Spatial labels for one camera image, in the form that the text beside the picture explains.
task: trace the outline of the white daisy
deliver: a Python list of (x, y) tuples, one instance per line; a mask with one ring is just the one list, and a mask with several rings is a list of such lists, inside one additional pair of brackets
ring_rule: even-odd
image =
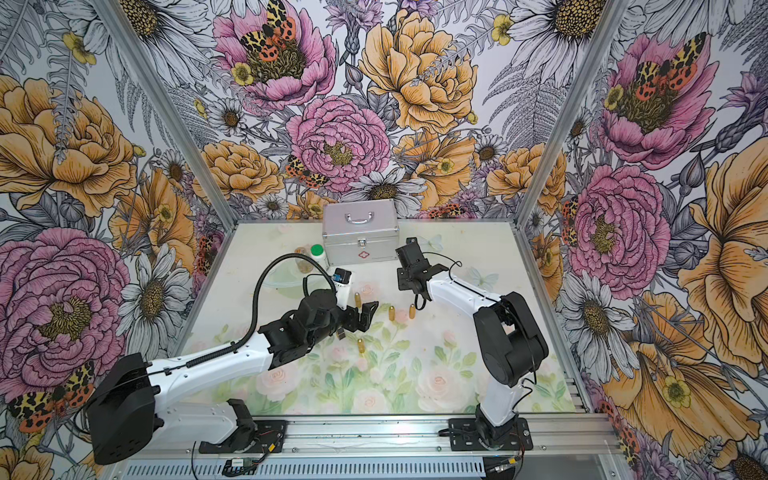
[(275, 194), (263, 195), (253, 204), (253, 208), (262, 218), (280, 220), (288, 214), (288, 202)]
[(736, 444), (738, 455), (726, 468), (717, 472), (717, 480), (768, 478), (768, 442), (765, 435), (752, 440), (747, 435)]
[(621, 337), (621, 332), (634, 328), (634, 321), (627, 312), (611, 307), (608, 285), (601, 285), (596, 276), (587, 272), (581, 277), (567, 273), (558, 297), (558, 313), (565, 318), (568, 341), (576, 345), (585, 370), (602, 383), (611, 376), (618, 380), (618, 372), (611, 364), (613, 356), (618, 368), (634, 378), (640, 362)]
[(586, 105), (582, 105), (574, 119), (574, 123), (571, 124), (568, 136), (565, 138), (566, 143), (570, 144), (570, 146), (578, 144), (579, 140), (587, 133), (590, 123), (592, 123), (592, 113), (587, 109)]
[(497, 161), (500, 156), (507, 153), (507, 149), (507, 142), (499, 135), (476, 135), (475, 153), (481, 162)]
[(517, 0), (508, 30), (521, 42), (512, 65), (528, 66), (530, 77), (544, 67), (542, 79), (554, 76), (556, 87), (567, 84), (587, 53), (604, 0)]
[(174, 265), (176, 248), (163, 243), (154, 266), (146, 253), (139, 253), (139, 284), (123, 288), (122, 317), (116, 335), (128, 333), (126, 353), (141, 353), (145, 360), (164, 358), (169, 341), (178, 335), (184, 322), (181, 314), (190, 302), (190, 274)]
[(395, 210), (400, 218), (408, 218), (416, 215), (422, 209), (420, 194), (427, 189), (426, 180), (414, 178), (403, 180), (406, 169), (395, 167), (386, 177), (377, 171), (363, 176), (357, 182), (350, 182), (352, 190), (341, 197), (342, 202), (359, 202), (361, 200), (382, 200), (392, 198), (395, 201)]
[(229, 136), (238, 135), (245, 128), (243, 105), (234, 98), (222, 98), (208, 107), (208, 121)]
[(525, 221), (525, 235), (529, 240), (536, 238), (543, 230), (544, 226), (549, 221), (549, 217), (538, 205), (533, 206), (531, 210), (531, 216)]
[[(131, 71), (120, 56), (106, 25), (94, 9), (102, 0), (61, 0), (58, 8), (70, 20), (71, 30), (85, 42), (85, 49), (96, 55), (107, 52), (107, 60), (116, 78)], [(147, 53), (154, 60), (157, 73), (171, 86), (203, 80), (201, 64), (208, 58), (201, 48), (214, 48), (216, 42), (207, 31), (208, 7), (196, 0), (120, 0), (123, 11)]]
[(645, 29), (672, 45), (705, 31), (717, 33), (723, 20), (741, 23), (752, 11), (753, 0), (654, 0), (645, 5)]
[(157, 166), (163, 171), (163, 174), (171, 180), (175, 187), (181, 188), (184, 180), (192, 174), (187, 162), (181, 156), (181, 152), (174, 149), (166, 150), (162, 156), (157, 159)]
[(255, 15), (261, 13), (259, 0), (211, 0), (214, 15), (226, 15), (230, 10), (234, 10), (238, 17), (243, 18), (246, 8), (250, 8)]

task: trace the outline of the black cable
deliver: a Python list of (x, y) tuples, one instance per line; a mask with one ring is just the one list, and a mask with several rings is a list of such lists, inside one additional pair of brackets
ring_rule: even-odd
[(419, 306), (419, 294), (417, 293), (416, 296), (413, 298), (413, 306), (417, 310), (424, 310), (424, 307), (427, 306), (427, 299), (423, 295), (422, 295), (422, 300), (424, 301), (422, 302), (422, 305)]
[(192, 476), (194, 477), (194, 480), (200, 480), (197, 477), (197, 473), (194, 471), (194, 451), (197, 447), (197, 442), (192, 444), (192, 453), (190, 453), (190, 465), (192, 465)]
[(306, 282), (307, 282), (307, 280), (309, 280), (309, 278), (312, 275), (323, 276), (321, 273), (310, 273), (309, 275), (307, 275), (307, 276), (305, 276), (304, 278), (301, 279), (301, 289), (304, 290), (304, 296), (309, 296), (310, 295), (310, 291), (307, 288)]
[(255, 470), (257, 470), (257, 469), (259, 468), (259, 465), (261, 465), (261, 464), (264, 462), (264, 460), (266, 459), (266, 456), (267, 456), (267, 455), (269, 455), (269, 454), (270, 454), (270, 451), (269, 451), (269, 450), (267, 450), (266, 452), (264, 452), (264, 453), (261, 455), (261, 458), (259, 458), (259, 459), (256, 461), (256, 463), (252, 464), (252, 465), (251, 465), (250, 467), (248, 467), (248, 468), (239, 468), (239, 469), (237, 469), (237, 471), (236, 471), (236, 472), (233, 472), (234, 468), (232, 468), (231, 466), (230, 466), (230, 468), (229, 468), (229, 469), (227, 469), (227, 468), (225, 467), (225, 468), (224, 468), (224, 469), (221, 471), (221, 475), (224, 475), (225, 477), (228, 477), (228, 478), (232, 478), (232, 477), (239, 477), (239, 476), (241, 476), (241, 475), (248, 475), (248, 474), (250, 474), (250, 473), (254, 472)]
[(317, 268), (317, 271), (320, 272), (325, 277), (326, 281), (331, 286), (331, 290), (333, 291), (333, 294), (336, 295), (336, 285), (333, 284), (333, 279), (325, 271), (325, 269), (323, 269), (320, 266), (320, 264), (317, 263), (314, 259), (308, 257), (307, 255), (303, 255), (301, 253), (286, 253), (285, 255), (281, 255), (280, 257), (277, 257), (275, 260), (272, 260), (272, 262), (266, 266), (264, 271), (261, 273), (261, 276), (259, 277), (259, 281), (256, 283), (256, 288), (253, 289), (253, 304), (251, 306), (250, 326), (248, 327), (248, 331), (245, 333), (243, 338), (238, 340), (235, 343), (232, 343), (229, 346), (225, 346), (224, 348), (217, 350), (216, 352), (207, 353), (206, 355), (202, 355), (197, 357), (196, 359), (192, 359), (189, 362), (185, 363), (184, 366), (186, 366), (187, 368), (192, 368), (193, 366), (200, 365), (201, 363), (207, 362), (208, 360), (213, 360), (222, 355), (232, 353), (246, 344), (246, 342), (250, 339), (250, 337), (253, 336), (253, 334), (256, 332), (256, 326), (258, 324), (258, 317), (259, 317), (259, 292), (261, 291), (261, 286), (264, 283), (264, 280), (266, 280), (266, 275), (270, 272), (270, 270), (272, 270), (275, 267), (275, 265), (289, 258), (300, 258), (301, 260), (306, 260), (307, 262), (311, 263), (312, 266)]
[[(443, 257), (443, 258), (446, 258), (446, 259), (452, 261), (453, 263), (448, 268), (448, 278), (451, 279), (451, 281), (454, 281), (453, 280), (453, 275), (451, 274), (451, 271), (453, 270), (454, 265), (464, 266), (464, 264), (461, 262), (461, 260), (453, 260), (451, 257), (449, 257), (447, 255), (443, 255), (442, 253), (437, 253), (437, 252), (423, 252), (423, 253), (429, 253), (430, 255), (437, 255), (438, 257)], [(486, 300), (493, 300), (493, 299), (490, 299), (487, 296), (483, 295), (479, 291), (477, 291), (475, 289), (472, 289), (472, 288), (469, 288), (468, 286), (466, 286), (463, 283), (456, 282), (456, 285), (459, 285), (460, 287), (465, 288), (465, 289), (469, 290), (470, 292), (474, 293), (475, 295), (479, 295), (479, 296), (483, 297)]]

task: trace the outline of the floral wallpaper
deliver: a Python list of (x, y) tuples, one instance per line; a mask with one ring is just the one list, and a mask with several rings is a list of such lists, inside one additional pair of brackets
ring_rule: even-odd
[[(119, 78), (93, 1), (62, 11)], [(383, 198), (401, 218), (512, 218), (604, 0), (120, 4), (235, 214), (297, 220)], [(564, 160), (548, 189), (551, 213)]]
[(638, 479), (768, 478), (766, 13), (635, 2), (525, 225)]
[(74, 414), (179, 346), (224, 231), (93, 9), (2, 4), (0, 472), (95, 480)]

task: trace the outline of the orange peony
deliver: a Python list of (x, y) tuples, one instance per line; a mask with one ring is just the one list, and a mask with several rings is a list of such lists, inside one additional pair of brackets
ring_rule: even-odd
[[(670, 451), (687, 457), (712, 436), (723, 441), (714, 461), (722, 468), (736, 458), (736, 442), (757, 437), (760, 424), (749, 420), (750, 410), (725, 393), (730, 389), (720, 367), (704, 360), (710, 343), (704, 327), (695, 323), (670, 293), (643, 292), (637, 309), (638, 324), (629, 346), (640, 369), (633, 379), (621, 371), (619, 380), (603, 384), (620, 414), (658, 442), (672, 432)], [(673, 327), (668, 320), (678, 323)], [(740, 392), (746, 387), (737, 379)]]
[(112, 245), (118, 250), (148, 252), (154, 262), (163, 243), (176, 247), (176, 260), (192, 272), (195, 261), (195, 239), (192, 210), (187, 201), (177, 196), (159, 168), (152, 179), (141, 175), (141, 195), (130, 192), (120, 197), (114, 215), (109, 219)]
[(473, 137), (459, 140), (447, 135), (440, 141), (429, 131), (404, 135), (392, 153), (401, 160), (419, 162), (411, 178), (426, 180), (427, 190), (419, 194), (424, 196), (422, 210), (448, 203), (461, 190), (459, 184), (469, 184), (470, 165), (480, 165)]
[(533, 239), (533, 256), (538, 271), (544, 279), (549, 299), (554, 303), (563, 286), (563, 256), (560, 254), (560, 237), (539, 234)]
[(297, 205), (288, 205), (288, 220), (299, 220), (313, 218), (314, 220), (323, 219), (323, 209), (328, 204), (335, 204), (336, 200), (328, 197), (321, 197), (315, 192), (308, 190), (304, 195), (297, 199)]
[(397, 100), (400, 127), (445, 134), (472, 111), (478, 68), (469, 64), (469, 56), (460, 65), (425, 74), (441, 53), (452, 48), (452, 41), (453, 35), (435, 31), (428, 18), (418, 12), (408, 15), (406, 10), (397, 13), (394, 35), (381, 24), (368, 33), (358, 67), (378, 85), (371, 91), (392, 93)]
[(759, 255), (768, 247), (767, 199), (768, 138), (761, 138), (707, 170), (707, 211), (690, 210), (712, 232), (709, 250), (678, 273), (717, 358), (751, 376), (768, 366), (768, 267)]
[[(544, 144), (538, 144), (530, 150), (519, 148), (502, 156), (499, 161), (503, 168), (488, 174), (488, 192), (491, 195), (515, 195), (528, 191), (543, 153)], [(547, 183), (538, 198), (538, 205), (547, 215), (554, 215), (564, 196), (565, 156), (561, 151), (552, 172), (547, 176)]]
[[(240, 194), (255, 202), (262, 195), (276, 194), (285, 187), (283, 176), (277, 173), (280, 167), (246, 144), (222, 140), (206, 145), (202, 153), (216, 184), (227, 199), (231, 194)], [(205, 197), (197, 179), (192, 187), (197, 196)]]
[(0, 478), (5, 480), (51, 480), (52, 453), (42, 453), (29, 447), (23, 457), (11, 446), (0, 448)]
[(40, 201), (46, 189), (66, 192), (85, 205), (86, 215), (97, 217), (116, 195), (136, 187), (134, 148), (98, 100), (78, 92), (73, 131), (59, 164), (52, 98), (60, 94), (45, 80), (30, 78), (22, 87), (0, 75), (0, 192), (26, 194), (19, 210)]

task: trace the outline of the flower bud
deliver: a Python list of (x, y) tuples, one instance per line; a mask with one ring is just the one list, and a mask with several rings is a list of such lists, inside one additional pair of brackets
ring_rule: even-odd
[(354, 88), (358, 90), (362, 90), (362, 72), (359, 68), (357, 68), (355, 65), (352, 65), (350, 63), (345, 64), (346, 65), (346, 83), (345, 86), (352, 85)]
[(699, 153), (685, 164), (680, 172), (680, 195), (683, 197), (688, 195), (704, 182), (706, 176), (707, 171), (704, 169), (704, 162), (701, 160), (701, 153)]

